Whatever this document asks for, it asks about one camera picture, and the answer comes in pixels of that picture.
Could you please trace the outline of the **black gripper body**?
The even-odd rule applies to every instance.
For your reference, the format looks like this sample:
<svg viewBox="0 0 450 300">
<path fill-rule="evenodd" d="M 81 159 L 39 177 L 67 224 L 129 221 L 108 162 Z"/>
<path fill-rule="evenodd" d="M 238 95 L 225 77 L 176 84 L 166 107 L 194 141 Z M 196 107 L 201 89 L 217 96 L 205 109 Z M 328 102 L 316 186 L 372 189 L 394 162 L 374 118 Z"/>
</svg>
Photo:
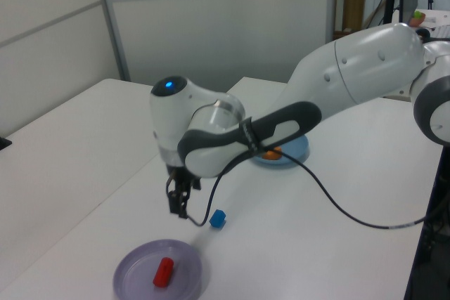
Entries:
<svg viewBox="0 0 450 300">
<path fill-rule="evenodd" d="M 193 175 L 186 167 L 173 167 L 167 165 L 167 173 L 169 178 L 166 182 L 166 190 L 169 189 L 171 183 L 175 184 L 178 190 L 201 190 L 200 178 Z"/>
</svg>

